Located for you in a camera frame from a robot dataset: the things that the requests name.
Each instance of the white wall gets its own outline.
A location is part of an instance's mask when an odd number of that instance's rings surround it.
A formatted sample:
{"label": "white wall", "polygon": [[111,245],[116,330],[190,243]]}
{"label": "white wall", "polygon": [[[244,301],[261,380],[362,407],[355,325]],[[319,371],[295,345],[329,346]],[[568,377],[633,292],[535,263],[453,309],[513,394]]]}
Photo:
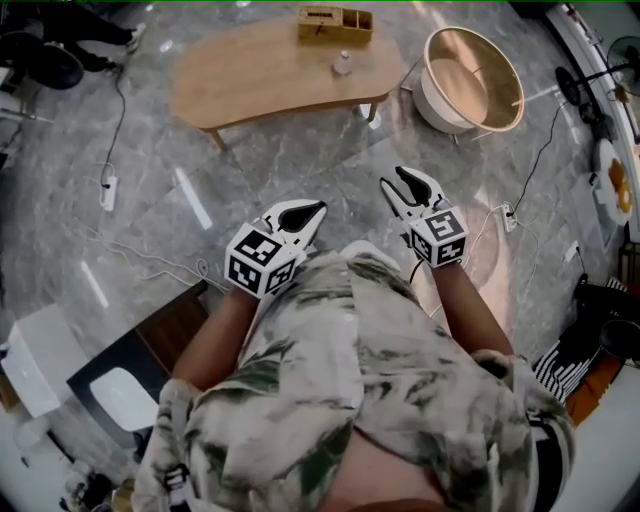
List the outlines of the white wall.
{"label": "white wall", "polygon": [[625,366],[577,429],[573,472],[552,512],[610,512],[640,475],[640,370]]}
{"label": "white wall", "polygon": [[26,411],[7,414],[0,406],[0,492],[16,512],[60,512],[69,465],[49,438],[25,451],[29,468],[20,461],[13,432],[25,416]]}

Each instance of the black cable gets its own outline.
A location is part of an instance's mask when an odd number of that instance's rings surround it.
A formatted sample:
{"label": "black cable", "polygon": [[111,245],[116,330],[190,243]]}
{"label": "black cable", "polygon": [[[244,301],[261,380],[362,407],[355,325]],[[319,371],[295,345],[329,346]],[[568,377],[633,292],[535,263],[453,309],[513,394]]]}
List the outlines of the black cable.
{"label": "black cable", "polygon": [[540,161],[540,155],[542,155],[542,152],[546,149],[546,147],[549,144],[551,144],[551,141],[553,140],[553,127],[556,125],[556,120],[558,119],[558,114],[560,113],[560,110],[562,109],[562,107],[564,107],[567,103],[568,102],[565,101],[562,105],[560,105],[558,107],[558,110],[556,110],[556,115],[553,116],[553,121],[551,122],[551,129],[549,130],[549,140],[547,141],[547,143],[544,146],[542,146],[540,148],[540,151],[538,151],[538,156],[536,157],[536,161],[533,164],[533,169],[531,169],[531,172],[529,173],[529,177],[527,178],[527,181],[524,182],[524,188],[522,189],[522,194],[520,194],[520,198],[518,199],[518,202],[513,207],[513,211],[511,213],[508,213],[507,217],[513,217],[516,214],[516,210],[518,209],[518,205],[520,205],[520,201],[522,201],[522,198],[524,197],[524,194],[527,192],[527,185],[529,185],[529,181],[533,177],[533,173],[536,172],[536,167],[538,167],[538,162]]}
{"label": "black cable", "polygon": [[580,258],[580,263],[582,263],[582,270],[584,273],[587,273],[587,268],[584,266],[584,260],[582,259],[582,254],[580,254],[580,247],[576,247],[576,253],[578,254],[578,258]]}
{"label": "black cable", "polygon": [[413,272],[411,272],[411,277],[409,278],[409,284],[413,283],[413,277],[416,275],[416,270],[418,270],[420,265],[422,265],[423,263],[424,260],[420,260],[418,263],[416,263],[416,266],[413,267]]}
{"label": "black cable", "polygon": [[115,86],[116,86],[116,92],[118,93],[118,95],[120,96],[120,99],[122,100],[122,114],[120,114],[120,121],[118,121],[118,126],[116,126],[116,131],[113,134],[113,140],[111,141],[111,147],[109,148],[109,152],[107,153],[107,158],[104,161],[104,165],[102,166],[102,171],[100,172],[100,185],[104,188],[111,188],[111,185],[104,183],[104,171],[107,169],[107,166],[109,165],[109,160],[111,160],[111,152],[113,151],[113,146],[116,145],[116,139],[118,138],[118,133],[120,132],[120,128],[122,127],[122,121],[124,121],[124,115],[127,112],[127,101],[124,97],[124,94],[122,94],[122,91],[120,90],[120,78],[122,78],[123,71],[124,71],[124,67],[121,66],[116,72],[117,74],[116,74]]}

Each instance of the wooden box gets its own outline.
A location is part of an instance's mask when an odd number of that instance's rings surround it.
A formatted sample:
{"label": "wooden box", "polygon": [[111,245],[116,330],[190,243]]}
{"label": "wooden box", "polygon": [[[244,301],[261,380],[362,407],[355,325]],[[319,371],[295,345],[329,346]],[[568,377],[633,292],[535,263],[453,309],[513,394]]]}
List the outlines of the wooden box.
{"label": "wooden box", "polygon": [[298,38],[304,40],[368,43],[373,14],[341,7],[303,6],[298,16]]}

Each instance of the wooden coffee table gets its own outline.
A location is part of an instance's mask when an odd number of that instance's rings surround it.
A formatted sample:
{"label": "wooden coffee table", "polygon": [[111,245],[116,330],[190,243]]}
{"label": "wooden coffee table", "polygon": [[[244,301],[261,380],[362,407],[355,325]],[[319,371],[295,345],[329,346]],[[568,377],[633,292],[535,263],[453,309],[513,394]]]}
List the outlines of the wooden coffee table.
{"label": "wooden coffee table", "polygon": [[[346,76],[331,65],[351,53]],[[209,36],[186,50],[173,70],[171,111],[211,134],[283,112],[306,112],[378,103],[398,85],[405,64],[391,37],[376,27],[367,45],[301,42],[295,18],[252,23]]]}

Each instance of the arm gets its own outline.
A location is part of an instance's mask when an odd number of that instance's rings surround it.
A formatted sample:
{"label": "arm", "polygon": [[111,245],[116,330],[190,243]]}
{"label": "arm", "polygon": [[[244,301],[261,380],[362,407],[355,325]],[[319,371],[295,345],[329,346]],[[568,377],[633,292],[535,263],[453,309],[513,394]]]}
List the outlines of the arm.
{"label": "arm", "polygon": [[251,327],[258,299],[232,288],[182,353],[172,377],[206,390],[226,379]]}
{"label": "arm", "polygon": [[451,335],[469,354],[491,349],[506,355],[513,348],[469,276],[458,263],[432,268]]}

